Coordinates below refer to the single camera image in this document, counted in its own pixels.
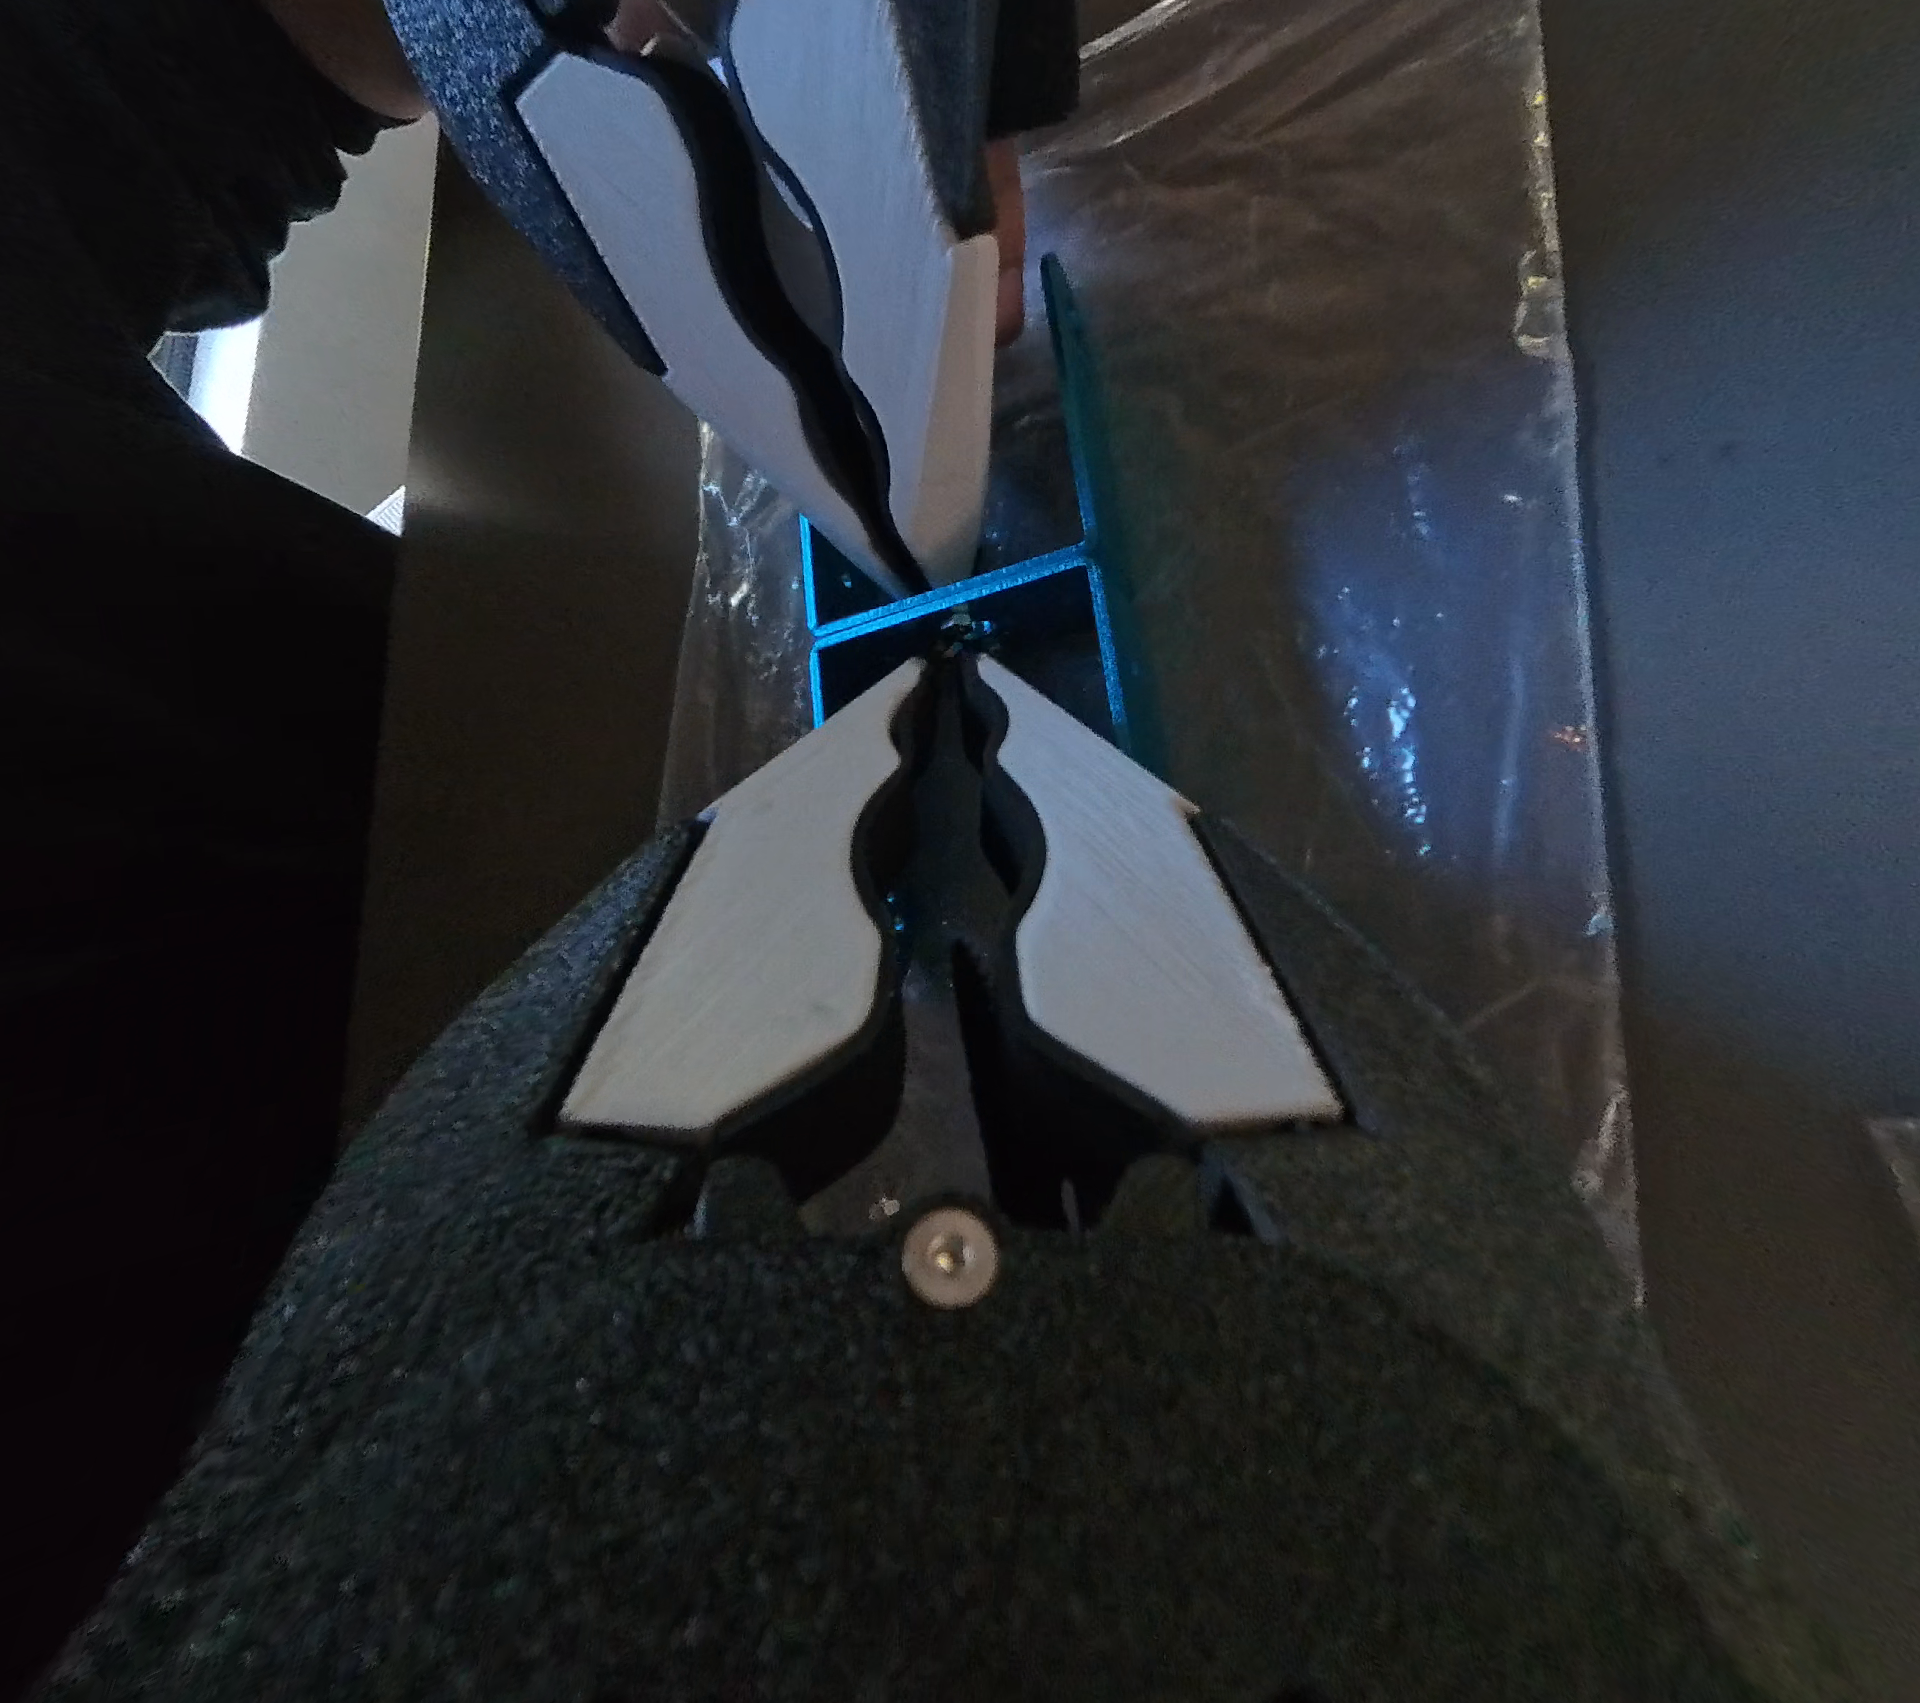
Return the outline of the grey desk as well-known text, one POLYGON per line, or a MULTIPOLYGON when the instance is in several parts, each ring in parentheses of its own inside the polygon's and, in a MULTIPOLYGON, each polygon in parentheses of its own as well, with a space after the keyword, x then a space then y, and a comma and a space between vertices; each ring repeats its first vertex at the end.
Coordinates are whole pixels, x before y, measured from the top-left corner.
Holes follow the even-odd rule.
MULTIPOLYGON (((1541 7, 1652 1312, 1914 1700, 1918 0, 1541 7)), ((693 563, 693 425, 449 155, 407 490, 351 1122, 653 832, 693 563)))

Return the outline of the person's left hand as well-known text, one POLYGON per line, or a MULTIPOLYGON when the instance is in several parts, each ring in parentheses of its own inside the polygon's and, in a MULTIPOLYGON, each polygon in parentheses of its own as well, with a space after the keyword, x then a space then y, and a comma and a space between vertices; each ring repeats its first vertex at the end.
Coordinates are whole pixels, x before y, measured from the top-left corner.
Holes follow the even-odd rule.
POLYGON ((1007 346, 1025 326, 1029 262, 1029 221, 1016 141, 994 141, 988 146, 988 181, 997 218, 997 346, 1007 346))

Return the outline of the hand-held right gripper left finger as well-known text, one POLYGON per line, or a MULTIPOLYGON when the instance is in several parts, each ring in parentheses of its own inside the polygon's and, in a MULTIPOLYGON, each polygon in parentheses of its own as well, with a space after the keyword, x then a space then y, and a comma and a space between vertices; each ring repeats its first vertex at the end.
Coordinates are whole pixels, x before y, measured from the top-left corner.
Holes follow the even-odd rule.
POLYGON ((794 1196, 901 1105, 892 918, 926 662, 732 785, 560 1105, 569 1136, 773 1162, 794 1196))

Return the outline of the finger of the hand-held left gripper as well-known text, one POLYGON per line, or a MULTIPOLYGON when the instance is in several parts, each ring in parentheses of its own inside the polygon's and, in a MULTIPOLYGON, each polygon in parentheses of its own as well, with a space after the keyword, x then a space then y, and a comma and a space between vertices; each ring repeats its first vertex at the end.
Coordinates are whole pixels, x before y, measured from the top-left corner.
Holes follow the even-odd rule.
POLYGON ((973 571, 1000 250, 936 201, 892 0, 732 0, 730 71, 835 268, 840 360, 886 444, 886 505, 936 588, 973 571))
POLYGON ((558 53, 517 109, 663 386, 877 588, 921 589, 880 499, 877 435, 782 289, 761 173, 721 84, 677 61, 558 53))

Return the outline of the large clear plastic bag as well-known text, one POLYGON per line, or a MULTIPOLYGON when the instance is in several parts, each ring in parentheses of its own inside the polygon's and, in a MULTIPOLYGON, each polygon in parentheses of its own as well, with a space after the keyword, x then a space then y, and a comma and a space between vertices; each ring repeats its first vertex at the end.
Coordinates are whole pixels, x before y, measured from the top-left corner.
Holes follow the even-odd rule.
POLYGON ((1471 1038, 1637 1287, 1538 0, 1158 0, 1025 148, 1152 771, 1471 1038))

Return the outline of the blue metal bracket assembly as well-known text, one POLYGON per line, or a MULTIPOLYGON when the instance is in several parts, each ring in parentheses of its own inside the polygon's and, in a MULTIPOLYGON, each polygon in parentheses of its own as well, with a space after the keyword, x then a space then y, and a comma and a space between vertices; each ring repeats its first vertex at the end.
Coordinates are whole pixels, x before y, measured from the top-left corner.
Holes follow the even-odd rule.
POLYGON ((1041 258, 1055 395, 997 452, 967 583, 883 598, 813 523, 800 526, 809 703, 828 724, 945 629, 973 640, 1146 771, 1164 768, 1095 338, 1059 255, 1041 258))

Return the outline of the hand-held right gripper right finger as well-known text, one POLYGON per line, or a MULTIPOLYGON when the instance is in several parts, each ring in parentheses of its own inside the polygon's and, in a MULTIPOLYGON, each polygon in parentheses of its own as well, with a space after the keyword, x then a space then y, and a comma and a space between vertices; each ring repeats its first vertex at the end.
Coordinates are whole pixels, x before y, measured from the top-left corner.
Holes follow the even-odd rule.
POLYGON ((1111 1196, 1143 1155, 1345 1105, 1198 813, 994 659, 958 665, 958 971, 997 1196, 1111 1196))

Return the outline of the person's black top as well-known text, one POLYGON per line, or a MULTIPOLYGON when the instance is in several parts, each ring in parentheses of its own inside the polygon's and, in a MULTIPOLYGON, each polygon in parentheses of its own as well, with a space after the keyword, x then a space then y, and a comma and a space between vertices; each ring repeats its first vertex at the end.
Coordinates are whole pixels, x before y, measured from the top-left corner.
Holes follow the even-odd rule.
POLYGON ((157 372, 389 118, 261 0, 3 0, 3 1562, 106 1577, 332 1153, 394 545, 157 372))

